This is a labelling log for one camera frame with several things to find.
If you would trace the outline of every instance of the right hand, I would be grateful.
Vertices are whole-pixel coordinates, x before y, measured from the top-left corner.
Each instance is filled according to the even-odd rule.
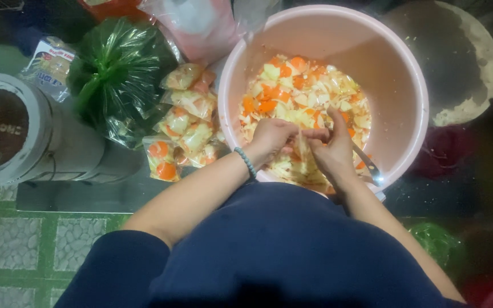
[[[344,183],[358,179],[353,165],[353,141],[338,110],[330,107],[326,113],[334,122],[334,130],[306,129],[302,134],[307,138],[319,170],[338,186],[335,188],[342,189]]]

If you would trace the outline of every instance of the left hand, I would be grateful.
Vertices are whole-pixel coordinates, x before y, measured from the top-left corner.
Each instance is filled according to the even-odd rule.
[[[254,130],[252,142],[243,151],[254,168],[259,170],[264,164],[270,163],[298,132],[297,125],[283,119],[261,119]]]

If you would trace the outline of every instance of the metal spoon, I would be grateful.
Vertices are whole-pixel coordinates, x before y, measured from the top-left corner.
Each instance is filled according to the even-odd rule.
[[[354,142],[352,142],[352,144],[353,144],[353,151],[357,153],[360,159],[362,159],[364,164],[368,167],[368,171],[372,176],[372,181],[374,182],[374,185],[378,187],[382,186],[383,177],[382,174],[380,173],[380,170],[376,167],[376,165],[374,165],[372,160],[368,156],[366,156],[366,154]]]

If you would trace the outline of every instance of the tiled floor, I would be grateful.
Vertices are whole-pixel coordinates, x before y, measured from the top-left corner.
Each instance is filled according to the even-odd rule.
[[[92,243],[129,215],[18,212],[0,187],[0,308],[54,306]]]

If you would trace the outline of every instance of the pink plastic basin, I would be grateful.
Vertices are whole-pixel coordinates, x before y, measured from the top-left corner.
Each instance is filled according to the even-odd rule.
[[[239,104],[249,80],[277,53],[324,60],[350,75],[365,90],[373,118],[364,148],[384,177],[379,192],[412,164],[425,137],[427,88],[420,67],[389,28],[358,11],[334,5],[306,5],[269,18],[248,45],[241,40],[230,53],[219,87],[218,112],[231,149],[243,146]],[[259,181],[278,181],[260,171]]]

